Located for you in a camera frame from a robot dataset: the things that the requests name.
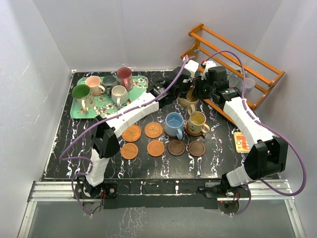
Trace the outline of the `gold brown mug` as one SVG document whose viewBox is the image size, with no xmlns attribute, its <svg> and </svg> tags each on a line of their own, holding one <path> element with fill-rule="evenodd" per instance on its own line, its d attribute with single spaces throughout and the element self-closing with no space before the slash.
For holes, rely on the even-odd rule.
<svg viewBox="0 0 317 238">
<path fill-rule="evenodd" d="M 198 104 L 199 102 L 199 99 L 196 99 L 194 96 L 193 96 L 193 90 L 194 89 L 190 89 L 188 92 L 187 92 L 187 95 L 185 98 L 180 98 L 178 97 L 177 98 L 177 103 L 178 105 L 183 108 L 183 109 L 186 109 L 187 110 L 187 113 L 191 116 L 191 115 L 194 115 L 195 112 L 196 112 L 196 105 Z"/>
</svg>

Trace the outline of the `cream yellow mug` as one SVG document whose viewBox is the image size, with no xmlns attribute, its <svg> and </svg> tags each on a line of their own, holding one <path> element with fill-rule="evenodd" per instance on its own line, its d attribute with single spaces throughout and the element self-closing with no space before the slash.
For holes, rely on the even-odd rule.
<svg viewBox="0 0 317 238">
<path fill-rule="evenodd" d="M 191 115 L 187 121 L 188 129 L 192 133 L 209 133 L 210 132 L 210 127 L 206 124 L 206 116 L 202 112 L 195 112 L 194 115 Z"/>
</svg>

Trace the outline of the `light blue mug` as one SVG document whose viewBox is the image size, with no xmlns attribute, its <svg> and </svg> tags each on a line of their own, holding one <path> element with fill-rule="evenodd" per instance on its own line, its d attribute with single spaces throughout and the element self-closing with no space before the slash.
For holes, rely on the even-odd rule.
<svg viewBox="0 0 317 238">
<path fill-rule="evenodd" d="M 164 122 L 164 130 L 184 130 L 184 118 L 180 113 L 172 112 L 169 113 Z"/>
</svg>

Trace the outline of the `ringed wooden coaster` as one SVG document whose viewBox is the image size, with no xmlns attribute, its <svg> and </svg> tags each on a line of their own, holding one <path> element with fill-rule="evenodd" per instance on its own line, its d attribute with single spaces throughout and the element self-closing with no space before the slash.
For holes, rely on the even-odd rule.
<svg viewBox="0 0 317 238">
<path fill-rule="evenodd" d="M 188 125 L 188 123 L 185 124 L 185 131 L 186 131 L 189 135 L 191 135 L 191 136 L 201 136 L 201 135 L 204 134 L 203 132 L 192 133 L 192 132 L 188 129 L 187 125 Z"/>
<path fill-rule="evenodd" d="M 183 130 L 176 129 L 176 130 L 164 130 L 165 134 L 169 137 L 177 138 L 181 140 L 183 138 Z"/>
</svg>

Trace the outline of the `woven rattan coaster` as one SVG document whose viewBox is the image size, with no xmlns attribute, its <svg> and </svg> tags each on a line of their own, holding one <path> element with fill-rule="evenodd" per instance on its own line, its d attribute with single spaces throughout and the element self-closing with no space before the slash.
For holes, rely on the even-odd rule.
<svg viewBox="0 0 317 238">
<path fill-rule="evenodd" d="M 163 133 L 163 127 L 158 122 L 150 122 L 145 126 L 145 135 L 148 138 L 158 138 Z"/>
<path fill-rule="evenodd" d="M 133 124 L 122 133 L 122 138 L 127 142 L 135 142 L 141 135 L 142 129 L 138 125 Z"/>
</svg>

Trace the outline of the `maroon tall mug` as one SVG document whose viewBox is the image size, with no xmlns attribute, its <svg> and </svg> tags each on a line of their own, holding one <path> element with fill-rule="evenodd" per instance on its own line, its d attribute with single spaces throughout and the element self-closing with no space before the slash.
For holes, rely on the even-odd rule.
<svg viewBox="0 0 317 238">
<path fill-rule="evenodd" d="M 127 91 L 133 88 L 133 77 L 131 69 L 122 67 L 116 72 L 118 82 L 121 86 L 124 86 Z"/>
</svg>

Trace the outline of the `dark walnut coaster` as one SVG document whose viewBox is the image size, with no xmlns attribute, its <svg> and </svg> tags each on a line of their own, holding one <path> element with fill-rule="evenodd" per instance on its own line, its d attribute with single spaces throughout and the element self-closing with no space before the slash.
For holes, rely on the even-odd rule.
<svg viewBox="0 0 317 238">
<path fill-rule="evenodd" d="M 192 141 L 188 146 L 189 153 L 195 157 L 201 157 L 206 152 L 206 146 L 199 140 Z"/>
<path fill-rule="evenodd" d="M 169 142 L 168 151 L 173 156 L 181 156 L 185 152 L 186 146 L 183 141 L 175 139 Z"/>
</svg>

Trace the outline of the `silver white mug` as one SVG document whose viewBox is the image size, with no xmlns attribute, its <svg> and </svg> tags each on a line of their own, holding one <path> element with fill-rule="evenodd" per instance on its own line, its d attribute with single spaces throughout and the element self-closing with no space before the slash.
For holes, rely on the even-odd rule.
<svg viewBox="0 0 317 238">
<path fill-rule="evenodd" d="M 111 98 L 113 102 L 117 105 L 117 108 L 121 109 L 122 105 L 127 103 L 129 99 L 129 94 L 124 86 L 117 85 L 112 88 Z"/>
</svg>

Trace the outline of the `light orange wooden coaster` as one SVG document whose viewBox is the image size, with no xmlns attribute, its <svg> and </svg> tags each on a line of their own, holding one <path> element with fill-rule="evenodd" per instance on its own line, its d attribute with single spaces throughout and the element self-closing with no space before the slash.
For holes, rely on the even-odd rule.
<svg viewBox="0 0 317 238">
<path fill-rule="evenodd" d="M 147 145 L 147 152 L 153 157 L 161 156 L 165 151 L 164 144 L 159 140 L 153 140 Z"/>
</svg>

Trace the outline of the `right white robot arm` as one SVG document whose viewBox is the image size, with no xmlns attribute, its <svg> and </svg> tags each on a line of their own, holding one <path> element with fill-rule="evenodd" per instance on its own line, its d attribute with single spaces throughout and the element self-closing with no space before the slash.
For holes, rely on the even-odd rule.
<svg viewBox="0 0 317 238">
<path fill-rule="evenodd" d="M 206 66 L 196 78 L 194 94 L 202 99 L 212 98 L 234 121 L 251 148 L 244 164 L 223 174 L 220 183 L 211 188 L 213 193 L 231 197 L 241 185 L 285 170 L 287 142 L 258 124 L 259 119 L 239 89 L 229 86 L 225 67 Z"/>
</svg>

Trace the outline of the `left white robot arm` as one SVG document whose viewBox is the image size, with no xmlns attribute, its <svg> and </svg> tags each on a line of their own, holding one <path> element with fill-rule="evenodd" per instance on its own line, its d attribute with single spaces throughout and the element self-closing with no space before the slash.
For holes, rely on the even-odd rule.
<svg viewBox="0 0 317 238">
<path fill-rule="evenodd" d="M 178 97 L 185 97 L 192 86 L 196 71 L 196 67 L 190 69 L 188 65 L 178 67 L 172 71 L 170 78 L 158 80 L 140 97 L 112 116 L 105 119 L 100 116 L 95 118 L 88 171 L 82 179 L 76 179 L 86 196 L 96 198 L 101 195 L 107 164 L 120 149 L 118 138 L 122 133 L 145 116 L 170 105 Z"/>
</svg>

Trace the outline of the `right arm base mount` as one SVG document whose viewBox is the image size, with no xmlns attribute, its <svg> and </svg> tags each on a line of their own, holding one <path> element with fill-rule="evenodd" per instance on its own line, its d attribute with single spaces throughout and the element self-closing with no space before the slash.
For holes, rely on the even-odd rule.
<svg viewBox="0 0 317 238">
<path fill-rule="evenodd" d="M 247 191 L 249 199 L 247 205 L 242 210 L 238 211 L 240 191 L 242 190 Z M 218 198 L 222 196 L 233 197 L 233 199 L 230 201 L 221 201 L 219 207 L 219 210 L 221 210 L 221 215 L 228 215 L 230 217 L 243 213 L 249 207 L 252 197 L 250 189 L 245 184 L 231 187 L 226 174 L 222 176 L 220 184 L 209 186 L 206 183 L 204 186 L 198 187 L 198 192 L 206 198 Z"/>
</svg>

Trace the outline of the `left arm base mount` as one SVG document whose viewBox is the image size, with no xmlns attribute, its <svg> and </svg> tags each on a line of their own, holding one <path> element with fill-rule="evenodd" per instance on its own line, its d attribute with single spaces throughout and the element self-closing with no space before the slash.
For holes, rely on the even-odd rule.
<svg viewBox="0 0 317 238">
<path fill-rule="evenodd" d="M 88 183 L 84 175 L 74 176 L 71 181 L 73 197 L 80 204 L 82 210 L 90 218 L 93 217 L 97 209 L 103 209 L 107 199 L 116 199 L 118 196 L 118 185 L 113 182 L 102 182 L 96 186 Z M 100 199 L 100 205 L 93 211 L 85 208 L 82 199 Z"/>
</svg>

